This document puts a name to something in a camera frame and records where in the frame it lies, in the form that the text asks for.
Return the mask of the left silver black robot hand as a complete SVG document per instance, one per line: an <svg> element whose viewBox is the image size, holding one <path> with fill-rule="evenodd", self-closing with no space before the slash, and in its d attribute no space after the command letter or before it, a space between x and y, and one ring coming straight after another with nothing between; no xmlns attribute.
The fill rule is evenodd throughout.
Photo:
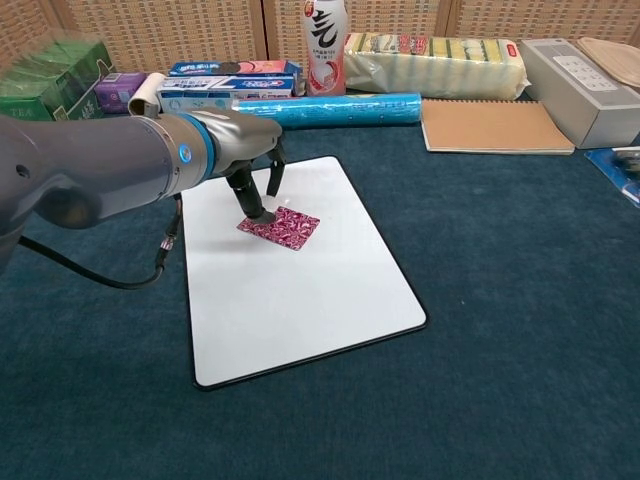
<svg viewBox="0 0 640 480"><path fill-rule="evenodd" d="M200 116L215 143L214 172L226 179L250 222L273 223L276 215L263 206L252 171L258 157L268 156L271 164L266 195L276 197L286 165L282 127L272 119L234 110L206 109Z"/></svg>

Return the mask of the magenta patterned square card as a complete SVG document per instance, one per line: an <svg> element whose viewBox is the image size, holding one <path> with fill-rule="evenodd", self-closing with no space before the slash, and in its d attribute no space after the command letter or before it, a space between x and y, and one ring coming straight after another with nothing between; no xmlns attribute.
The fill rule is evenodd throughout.
<svg viewBox="0 0 640 480"><path fill-rule="evenodd" d="M299 251L320 225L318 218L280 206L275 210L275 221L269 224L257 224L246 218L237 229L286 247Z"/></svg>

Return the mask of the white blue toothpaste box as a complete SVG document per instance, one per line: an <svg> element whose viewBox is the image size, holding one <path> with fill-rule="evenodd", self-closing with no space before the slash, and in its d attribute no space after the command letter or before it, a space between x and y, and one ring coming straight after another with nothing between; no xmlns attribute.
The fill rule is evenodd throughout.
<svg viewBox="0 0 640 480"><path fill-rule="evenodd" d="M296 94L294 76L167 77L156 94L164 112L205 107L228 109L235 100L290 98Z"/></svg>

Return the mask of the blue pink cookie box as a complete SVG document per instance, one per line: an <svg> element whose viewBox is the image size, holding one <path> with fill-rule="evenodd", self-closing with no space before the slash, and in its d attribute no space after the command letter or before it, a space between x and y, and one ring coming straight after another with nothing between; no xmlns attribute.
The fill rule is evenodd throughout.
<svg viewBox="0 0 640 480"><path fill-rule="evenodd" d="M303 68L288 60L193 61L174 64L169 77L284 77L293 80L293 95L305 92Z"/></svg>

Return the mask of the blue plastic wrap roll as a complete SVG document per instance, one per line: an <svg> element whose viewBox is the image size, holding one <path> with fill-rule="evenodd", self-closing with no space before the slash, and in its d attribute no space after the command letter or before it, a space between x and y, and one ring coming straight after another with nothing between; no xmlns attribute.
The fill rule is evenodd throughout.
<svg viewBox="0 0 640 480"><path fill-rule="evenodd" d="M234 100L232 109L276 121L283 129L369 127L419 123L419 93Z"/></svg>

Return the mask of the white paper roll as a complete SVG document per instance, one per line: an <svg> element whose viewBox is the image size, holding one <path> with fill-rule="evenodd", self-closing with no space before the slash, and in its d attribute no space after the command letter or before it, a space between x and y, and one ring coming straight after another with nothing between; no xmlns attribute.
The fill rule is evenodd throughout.
<svg viewBox="0 0 640 480"><path fill-rule="evenodd" d="M161 109L157 90L165 79L166 76L159 72L147 75L128 101L129 114L143 115L145 107L149 105L155 105Z"/></svg>

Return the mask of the white pink drink bottle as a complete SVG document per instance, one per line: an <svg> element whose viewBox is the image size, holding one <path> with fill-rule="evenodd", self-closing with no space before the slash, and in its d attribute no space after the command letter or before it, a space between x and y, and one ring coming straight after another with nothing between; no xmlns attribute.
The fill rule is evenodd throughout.
<svg viewBox="0 0 640 480"><path fill-rule="evenodd" d="M306 0L303 28L306 35L310 96L346 94L344 52L348 15L344 0Z"/></svg>

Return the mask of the woven wooden folding screen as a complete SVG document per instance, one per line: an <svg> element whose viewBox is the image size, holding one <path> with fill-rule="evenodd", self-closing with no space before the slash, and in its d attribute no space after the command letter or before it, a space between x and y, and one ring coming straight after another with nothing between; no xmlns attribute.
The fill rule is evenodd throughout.
<svg viewBox="0 0 640 480"><path fill-rule="evenodd" d="M640 47L640 0L344 0L352 32ZM103 41L119 71L178 61L306 61L304 0L0 0L0 68L60 31Z"/></svg>

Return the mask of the small purple box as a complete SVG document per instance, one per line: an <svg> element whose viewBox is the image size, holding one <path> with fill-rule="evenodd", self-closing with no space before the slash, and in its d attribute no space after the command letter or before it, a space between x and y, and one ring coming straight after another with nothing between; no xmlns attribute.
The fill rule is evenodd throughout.
<svg viewBox="0 0 640 480"><path fill-rule="evenodd" d="M111 73L96 86L95 94L104 114L126 114L128 104L147 75L137 73Z"/></svg>

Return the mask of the white rectangular board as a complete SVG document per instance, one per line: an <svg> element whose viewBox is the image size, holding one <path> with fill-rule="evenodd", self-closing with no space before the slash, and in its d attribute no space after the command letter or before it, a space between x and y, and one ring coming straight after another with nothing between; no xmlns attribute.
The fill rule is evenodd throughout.
<svg viewBox="0 0 640 480"><path fill-rule="evenodd" d="M428 315L341 162L289 164L268 209L318 220L299 250L240 229L227 183L183 196L194 379L216 388L424 327Z"/></svg>

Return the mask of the green tea bag box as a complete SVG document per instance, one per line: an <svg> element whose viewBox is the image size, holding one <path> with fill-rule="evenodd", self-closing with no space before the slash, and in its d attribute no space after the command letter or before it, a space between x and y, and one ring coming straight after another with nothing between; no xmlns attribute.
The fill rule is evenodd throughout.
<svg viewBox="0 0 640 480"><path fill-rule="evenodd" d="M95 93L114 72L100 40L55 40L0 72L0 114L29 121L96 119Z"/></svg>

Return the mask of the yellow green sponge pack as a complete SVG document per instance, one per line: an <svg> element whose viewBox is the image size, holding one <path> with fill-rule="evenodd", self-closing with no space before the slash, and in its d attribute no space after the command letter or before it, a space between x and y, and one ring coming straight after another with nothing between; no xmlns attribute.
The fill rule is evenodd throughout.
<svg viewBox="0 0 640 480"><path fill-rule="evenodd" d="M425 98L510 101L530 85L508 39L352 33L344 67L352 90Z"/></svg>

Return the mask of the brown spiral notebook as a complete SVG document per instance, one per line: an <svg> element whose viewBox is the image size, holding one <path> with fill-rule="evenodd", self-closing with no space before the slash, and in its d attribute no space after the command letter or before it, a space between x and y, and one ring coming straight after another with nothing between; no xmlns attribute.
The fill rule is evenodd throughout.
<svg viewBox="0 0 640 480"><path fill-rule="evenodd" d="M431 152L570 155L574 144L537 101L424 99L421 125Z"/></svg>

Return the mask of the grey power strip box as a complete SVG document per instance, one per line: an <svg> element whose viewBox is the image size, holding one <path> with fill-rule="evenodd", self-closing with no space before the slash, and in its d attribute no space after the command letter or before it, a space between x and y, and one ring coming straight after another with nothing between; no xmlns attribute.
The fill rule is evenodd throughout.
<svg viewBox="0 0 640 480"><path fill-rule="evenodd" d="M520 42L529 85L578 149L627 147L640 135L640 94L611 78L565 39Z"/></svg>

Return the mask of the blue blister pack of clips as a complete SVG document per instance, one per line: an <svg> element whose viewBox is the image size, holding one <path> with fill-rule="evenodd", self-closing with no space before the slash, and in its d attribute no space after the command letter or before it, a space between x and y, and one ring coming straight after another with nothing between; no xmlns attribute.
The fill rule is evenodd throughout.
<svg viewBox="0 0 640 480"><path fill-rule="evenodd" d="M589 150L585 157L640 209L640 146Z"/></svg>

